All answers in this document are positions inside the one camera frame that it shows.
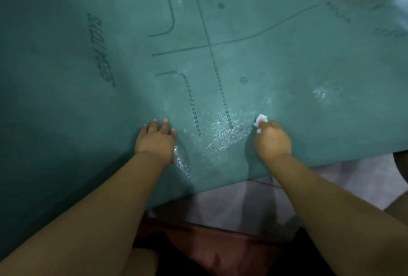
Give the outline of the person's left hand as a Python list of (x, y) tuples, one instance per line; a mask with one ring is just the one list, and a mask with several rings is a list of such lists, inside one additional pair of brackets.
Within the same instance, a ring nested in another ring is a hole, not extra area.
[(148, 133), (140, 136), (140, 131), (135, 142), (135, 154), (150, 154), (165, 167), (174, 164), (175, 146), (177, 133), (169, 122), (169, 134), (161, 134), (161, 125), (157, 119), (153, 119)]

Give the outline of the person's right hand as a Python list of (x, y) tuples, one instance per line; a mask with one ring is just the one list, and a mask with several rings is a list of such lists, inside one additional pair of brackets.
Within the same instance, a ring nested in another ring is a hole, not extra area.
[(256, 135), (254, 147), (258, 158), (264, 164), (272, 163), (283, 156), (292, 155), (291, 141), (282, 128), (281, 133), (276, 136)]

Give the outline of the white tissue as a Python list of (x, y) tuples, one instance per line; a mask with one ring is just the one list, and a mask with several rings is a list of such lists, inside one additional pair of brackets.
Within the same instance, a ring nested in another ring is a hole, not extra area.
[(262, 132), (261, 126), (264, 123), (268, 123), (268, 117), (266, 115), (259, 114), (256, 117), (255, 122), (252, 124), (252, 126), (256, 129), (257, 134)]

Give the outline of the person's left forearm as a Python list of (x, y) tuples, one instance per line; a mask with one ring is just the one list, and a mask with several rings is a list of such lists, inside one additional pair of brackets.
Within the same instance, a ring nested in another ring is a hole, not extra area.
[(141, 152), (0, 262), (0, 276), (120, 276), (173, 153)]

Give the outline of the person's right forearm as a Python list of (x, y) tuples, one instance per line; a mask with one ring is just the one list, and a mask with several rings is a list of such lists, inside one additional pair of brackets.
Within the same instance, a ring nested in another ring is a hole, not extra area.
[(337, 276), (408, 276), (408, 191), (381, 210), (290, 154), (267, 167)]

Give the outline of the green yoga mat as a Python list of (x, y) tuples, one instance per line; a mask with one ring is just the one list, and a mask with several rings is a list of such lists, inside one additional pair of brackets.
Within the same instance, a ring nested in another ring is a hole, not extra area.
[(276, 120), (305, 164), (408, 149), (408, 0), (0, 0), (0, 260), (168, 118), (147, 208), (266, 175)]

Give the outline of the red shirt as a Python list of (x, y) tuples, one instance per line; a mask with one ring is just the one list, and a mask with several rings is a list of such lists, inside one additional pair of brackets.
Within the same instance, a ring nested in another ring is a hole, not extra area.
[(284, 244), (188, 222), (145, 218), (133, 247), (159, 255), (156, 276), (267, 276)]

